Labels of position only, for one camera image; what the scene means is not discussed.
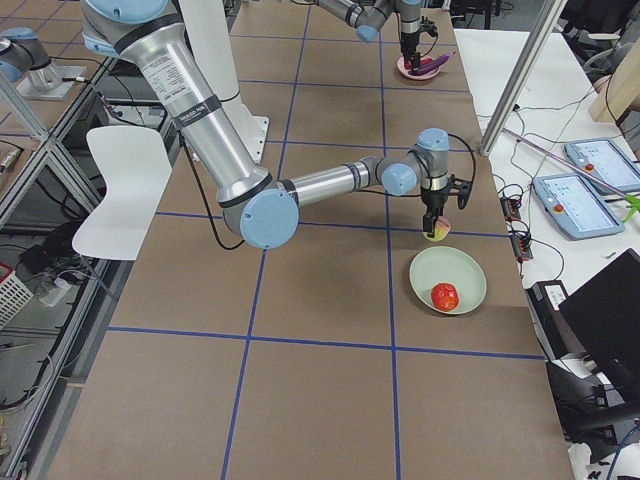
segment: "white desk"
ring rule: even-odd
[[[527,38],[524,32],[503,32],[484,30],[456,30],[456,38],[464,63],[464,68],[473,94],[478,115],[491,115],[504,90],[513,66]],[[520,107],[561,107],[580,100],[591,84],[580,69],[571,50],[560,34],[552,34],[536,66],[525,84],[519,99]],[[575,117],[560,137],[561,141],[593,137],[612,137],[620,132],[613,124],[596,123],[589,116],[589,106],[596,98],[592,93],[578,108]],[[534,132],[547,138],[556,139],[567,121],[573,116],[577,105],[563,110],[523,110],[526,132]],[[486,127],[488,118],[479,117],[481,127]],[[507,128],[520,133],[522,124],[515,114],[510,115]],[[562,144],[551,147],[551,142],[537,137],[529,137],[538,145],[562,154]],[[630,155],[633,152],[621,137],[615,141]],[[514,140],[506,134],[500,136],[491,152],[493,171],[507,180],[527,187],[531,179],[509,163],[513,153]],[[514,162],[534,174],[542,156],[525,145],[517,148]],[[538,175],[553,175],[568,171],[547,159]],[[502,182],[496,180],[498,188]],[[611,204],[614,212],[625,215],[624,202]],[[525,221],[529,218],[529,195],[524,196],[521,209]],[[560,277],[569,294],[574,292],[594,274],[602,270],[616,255],[632,247],[640,251],[640,216],[626,224],[624,233],[589,240],[572,241],[555,227],[537,199],[530,208],[530,222],[533,237],[558,248],[565,257],[564,273]],[[537,281],[550,280],[560,271],[560,257],[544,245],[532,246],[534,260],[523,266],[523,286],[530,287]]]

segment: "white chair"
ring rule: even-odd
[[[162,137],[133,126],[90,130],[87,142],[107,193],[73,237],[79,254],[135,260],[171,174]]]

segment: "white basket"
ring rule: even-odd
[[[8,265],[0,263],[0,330],[22,310],[33,293]]]

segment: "blue tape line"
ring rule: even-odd
[[[391,351],[388,345],[375,345],[368,343],[351,343],[351,342],[334,342],[329,340],[304,340],[298,338],[279,338],[279,337],[251,337],[256,342],[268,343],[288,343],[293,345],[313,345],[317,347],[342,347],[342,348],[359,348],[365,350],[386,350]]]
[[[180,213],[180,212],[156,212],[158,216],[165,217],[184,217],[184,218],[206,218],[209,217],[205,214],[201,213]],[[222,217],[219,215],[214,215],[214,219],[221,220]],[[298,222],[299,225],[307,225],[312,227],[331,227],[331,228],[352,228],[355,230],[376,230],[376,231],[385,231],[389,230],[391,232],[410,232],[410,233],[422,233],[422,230],[419,228],[409,228],[409,227],[383,227],[379,225],[358,225],[358,224],[348,224],[348,223],[321,223],[321,222]],[[449,235],[461,235],[461,236],[469,236],[469,237],[490,237],[490,238],[509,238],[509,235],[506,233],[483,233],[483,232],[459,232],[457,230],[452,230],[449,232]]]
[[[244,384],[244,376],[247,369],[247,360],[249,358],[249,347],[251,346],[251,333],[253,331],[253,324],[256,318],[256,311],[258,309],[258,299],[260,297],[260,289],[262,287],[262,275],[264,273],[264,264],[267,258],[267,251],[262,251],[262,258],[260,259],[260,268],[258,269],[258,280],[256,281],[256,291],[253,295],[253,305],[251,306],[251,318],[249,320],[249,327],[247,329],[247,337],[244,344],[244,352],[242,353],[242,364],[240,366],[240,374],[238,376],[238,385],[236,387],[236,396],[233,401],[233,412],[231,414],[231,423],[229,425],[229,434],[227,436],[227,446],[224,452],[224,461],[222,464],[222,472],[220,473],[220,479],[225,480],[227,478],[227,471],[229,468],[229,459],[231,458],[231,448],[233,446],[233,434],[235,433],[236,420],[238,418],[238,409],[240,407],[240,397],[242,395],[242,386]]]
[[[382,53],[381,38],[378,38],[380,55],[380,105],[382,113],[382,152],[387,156],[387,125],[385,121],[385,100],[384,100],[384,58]],[[387,279],[389,282],[389,328],[391,339],[391,382],[393,390],[393,431],[394,445],[396,453],[396,480],[402,480],[402,452],[400,450],[400,403],[398,400],[398,358],[396,355],[396,324],[395,309],[393,303],[393,256],[391,253],[391,209],[389,208],[389,197],[384,197],[385,222],[387,231]]]
[[[357,43],[360,45],[362,41],[354,39],[350,40],[348,38],[306,38],[306,37],[285,37],[285,36],[272,36],[272,35],[250,35],[246,33],[231,33],[229,35],[231,38],[262,38],[262,39],[273,39],[273,40],[305,40],[310,42],[342,42],[342,43]],[[383,45],[399,45],[397,40],[382,40],[380,41]],[[438,43],[437,47],[457,47],[456,44],[453,43]]]
[[[542,355],[522,353],[476,352],[473,350],[445,350],[440,348],[396,347],[399,352],[433,353],[437,355],[457,355],[463,357],[512,358],[517,360],[545,360]]]
[[[110,332],[127,332],[127,333],[149,333],[153,335],[176,335],[183,337],[207,337],[221,338],[225,340],[246,340],[246,335],[234,335],[231,333],[214,333],[214,332],[197,332],[192,330],[165,330],[158,328],[140,328],[140,327],[118,327],[109,326],[107,330]]]
[[[445,348],[427,348],[427,347],[410,347],[396,345],[395,348],[390,345],[379,345],[373,343],[357,343],[357,342],[338,342],[332,340],[309,340],[304,338],[284,338],[269,336],[247,336],[233,333],[217,333],[217,332],[200,332],[193,330],[169,330],[161,328],[142,328],[142,327],[126,327],[126,326],[109,326],[107,331],[124,332],[124,333],[140,333],[147,335],[175,335],[182,337],[204,337],[218,338],[221,340],[240,340],[264,343],[286,343],[293,345],[309,345],[316,347],[339,347],[339,348],[355,348],[364,350],[396,350],[398,352],[411,353],[428,353],[434,355],[453,355],[462,357],[488,357],[488,358],[511,358],[514,360],[545,360],[541,355],[530,355],[524,353],[501,353],[501,352],[479,352],[474,350],[450,350]]]
[[[238,79],[238,83],[262,83],[269,85],[299,85],[303,87],[319,87],[319,88],[364,88],[377,90],[380,87],[374,85],[344,85],[338,83],[311,83],[311,82],[285,82],[283,80],[256,80],[256,79]],[[438,92],[438,93],[470,93],[469,90],[460,90],[455,88],[433,88],[428,86],[420,87],[382,87],[385,90],[399,90],[408,92]]]
[[[298,90],[298,79],[300,78],[300,68],[302,67],[302,58],[304,56],[304,43],[307,36],[307,29],[309,28],[309,18],[311,17],[311,9],[307,9],[307,19],[304,25],[304,32],[302,36],[302,44],[300,45],[300,54],[298,55],[298,65],[296,66],[296,76],[293,80],[293,91],[291,92],[291,103],[289,104],[289,112],[287,113],[287,124],[284,129],[284,138],[282,151],[280,152],[280,162],[278,163],[278,172],[276,173],[276,180],[280,180],[282,175],[282,168],[284,167],[284,158],[287,151],[287,141],[289,139],[289,129],[291,127],[291,117],[293,116],[293,107],[296,101],[296,93]]]

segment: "blue grid line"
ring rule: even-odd
[[[181,213],[181,212],[156,212],[156,215],[162,217],[183,217],[183,218],[209,218],[204,213]],[[212,216],[216,220],[222,220],[220,215]],[[393,226],[378,226],[378,225],[358,225],[349,223],[322,223],[322,222],[298,222],[298,225],[306,225],[312,227],[331,227],[331,228],[351,228],[355,230],[376,230],[376,231],[390,231],[390,232],[410,232],[410,233],[422,233],[419,228],[410,227],[393,227]],[[449,235],[460,235],[468,237],[490,237],[490,238],[509,238],[507,233],[485,233],[485,232],[461,232],[458,230],[452,230]]]
[[[306,41],[311,41],[311,42],[343,42],[343,43],[358,43],[358,44],[362,44],[361,40],[358,39],[353,39],[350,40],[348,38],[315,38],[315,37],[309,37],[309,38],[303,38],[303,37],[285,37],[285,36],[278,36],[278,35],[250,35],[250,34],[246,34],[246,33],[232,33],[229,35],[232,38],[259,38],[259,39],[265,39],[265,40],[306,40]],[[398,45],[399,43],[397,40],[380,40],[379,43],[382,43],[383,45]],[[457,47],[456,44],[453,43],[438,43],[438,45],[436,45],[437,47]]]
[[[303,140],[267,140],[267,143],[273,144],[287,144],[287,145],[311,145],[311,146],[319,146],[319,147],[341,147],[341,148],[375,148],[376,150],[382,150],[382,145],[357,145],[350,143],[325,143],[325,142],[306,142]],[[409,150],[411,147],[386,147],[387,150]],[[469,150],[465,148],[450,148],[450,152],[454,153],[469,153]]]
[[[379,86],[373,85],[343,85],[333,83],[313,83],[298,82],[297,76],[294,82],[285,82],[283,80],[255,80],[255,79],[238,79],[238,83],[261,83],[268,85],[299,85],[304,87],[320,87],[320,88],[364,88],[369,90],[378,90]],[[470,93],[469,90],[460,90],[455,88],[433,88],[433,87],[383,87],[385,90],[398,90],[406,92],[437,92],[437,93]]]
[[[293,107],[296,102],[296,93],[298,91],[298,80],[300,79],[300,69],[302,67],[302,58],[304,55],[304,44],[309,28],[309,19],[311,18],[311,9],[307,9],[307,18],[304,25],[304,31],[302,33],[302,43],[300,45],[300,54],[298,55],[298,65],[296,66],[296,76],[293,80],[293,91],[291,92],[291,104],[289,105],[289,112],[287,113],[287,124],[284,129],[284,138],[282,139],[282,151],[280,152],[280,163],[278,163],[278,172],[276,173],[276,180],[280,180],[282,175],[282,168],[284,167],[284,158],[287,151],[287,142],[289,140],[289,129],[291,128],[291,117],[293,116]]]
[[[294,345],[313,345],[317,347],[341,347],[341,348],[359,348],[365,350],[388,350],[391,351],[391,347],[388,345],[376,345],[369,343],[352,343],[352,342],[336,342],[331,340],[306,340],[300,338],[280,338],[280,337],[251,337],[251,340],[256,342],[268,342],[268,343],[288,343]]]
[[[12,18],[12,17],[13,17],[13,14],[14,14],[14,13],[16,13],[18,10],[20,10],[22,7],[24,7],[24,5],[25,5],[26,3],[27,3],[27,0],[22,0],[22,3],[20,3],[20,5],[18,5],[16,8],[14,8],[14,9],[12,10],[12,12],[11,12],[11,13],[9,13],[9,14],[6,16],[5,20],[6,20],[7,18]]]
[[[513,358],[518,360],[545,360],[542,355],[524,353],[477,352],[473,350],[445,350],[440,348],[396,347],[400,352],[433,353],[437,355],[459,355],[463,357]]]
[[[143,327],[126,327],[126,326],[110,326],[107,327],[110,332],[123,333],[139,333],[146,335],[175,335],[182,337],[200,337],[200,338],[217,338],[221,340],[241,340],[263,343],[286,343],[292,345],[310,345],[316,347],[338,347],[353,348],[361,350],[386,350],[392,351],[394,348],[390,345],[379,345],[375,343],[357,343],[357,342],[339,342],[333,340],[309,340],[304,338],[285,338],[285,337],[269,337],[269,336],[247,336],[232,333],[216,333],[201,332],[193,330],[169,330],[161,328],[143,328]],[[503,353],[503,352],[480,352],[475,350],[451,350],[446,348],[428,348],[428,347],[411,347],[396,345],[396,351],[411,353],[427,353],[434,355],[453,355],[461,357],[484,357],[484,358],[510,358],[514,360],[545,360],[542,355],[532,355],[526,353]]]
[[[307,9],[307,19],[305,22],[305,26],[304,26],[304,36],[306,36],[307,34],[307,28],[309,27],[309,18],[310,18],[310,14],[311,14],[311,9]],[[296,69],[296,82],[298,81],[298,75],[300,74],[300,65],[302,64],[302,54],[304,51],[304,38],[302,39],[302,45],[300,46],[300,55],[298,57],[298,66]],[[296,85],[294,85],[293,87],[293,92],[291,94],[291,104],[289,105],[289,113],[288,113],[288,118],[287,118],[287,125],[285,128],[285,132],[284,132],[284,140],[287,140],[287,136],[289,134],[289,128],[291,126],[291,115],[293,112],[293,105],[295,102],[295,96],[296,96]],[[282,147],[282,152],[280,153],[280,164],[278,165],[278,175],[276,178],[280,178],[280,172],[282,171],[282,163],[284,161],[284,154],[285,154],[285,150],[286,150],[286,144]],[[260,296],[260,288],[262,286],[262,275],[264,273],[264,265],[265,265],[265,261],[267,258],[267,250],[263,250],[262,251],[262,258],[260,260],[260,269],[258,271],[258,281],[257,281],[257,285],[256,285],[256,293],[254,295],[253,298],[253,306],[251,309],[251,320],[249,322],[249,328],[247,331],[247,340],[245,343],[245,348],[244,348],[244,354],[242,357],[242,365],[240,367],[240,375],[238,378],[238,387],[236,390],[236,398],[234,401],[234,405],[233,405],[233,413],[231,416],[231,424],[229,425],[229,436],[227,438],[227,447],[225,449],[225,454],[224,454],[224,463],[222,465],[222,472],[220,474],[220,479],[221,480],[226,480],[227,477],[227,471],[229,468],[229,458],[231,456],[231,448],[233,445],[233,434],[235,431],[235,424],[236,424],[236,419],[238,416],[238,408],[240,405],[240,396],[242,394],[242,384],[244,382],[244,375],[245,375],[245,371],[246,371],[246,365],[247,365],[247,358],[249,356],[249,347],[251,344],[251,334],[253,332],[253,324],[255,321],[255,316],[256,316],[256,311],[258,308],[258,299]]]
[[[176,335],[182,337],[206,337],[221,338],[224,340],[247,340],[246,335],[234,335],[231,333],[215,333],[215,332],[197,332],[193,330],[165,330],[161,328],[140,328],[140,327],[118,327],[109,326],[107,330],[110,332],[126,332],[126,333],[149,333],[154,335]]]
[[[70,41],[69,43],[67,43],[66,47],[64,47],[64,48],[62,49],[62,51],[60,52],[60,55],[57,55],[57,56],[60,56],[60,57],[64,56],[64,52],[66,52],[66,51],[67,51],[67,49],[68,49],[71,45],[83,45],[83,44],[84,44],[84,42],[76,42],[76,41],[75,41],[75,40],[76,40],[76,38],[78,38],[80,35],[82,35],[82,30],[80,30],[78,33],[76,33],[76,34],[75,34],[75,36],[71,39],[71,41]]]
[[[260,288],[262,286],[262,274],[264,273],[264,264],[267,258],[267,251],[262,251],[262,258],[260,259],[260,268],[258,269],[258,279],[256,281],[256,291],[253,296],[253,305],[251,306],[251,318],[249,320],[249,327],[247,328],[247,337],[244,343],[244,352],[242,353],[242,363],[240,365],[240,374],[238,375],[238,385],[236,387],[236,396],[233,401],[233,411],[231,413],[231,423],[229,424],[229,433],[227,436],[227,446],[224,452],[224,461],[222,464],[222,472],[220,473],[220,479],[225,480],[227,478],[227,471],[229,469],[229,459],[231,458],[231,448],[233,446],[233,434],[235,433],[236,420],[238,419],[238,409],[240,407],[240,397],[242,395],[242,386],[244,384],[244,375],[247,369],[247,360],[249,358],[249,347],[251,346],[251,333],[253,332],[253,323],[256,318],[256,311],[258,309],[258,298],[260,297]]]
[[[378,36],[378,54],[380,58],[380,106],[382,112],[382,152],[387,156],[387,128],[385,121],[384,102],[384,58],[382,52],[382,38]],[[389,208],[389,197],[384,198],[386,236],[387,236],[387,279],[389,282],[389,329],[391,340],[391,383],[393,396],[393,433],[396,455],[396,480],[402,480],[402,452],[400,450],[400,404],[398,400],[398,358],[396,355],[396,325],[395,310],[393,303],[393,259],[391,254],[391,209]]]

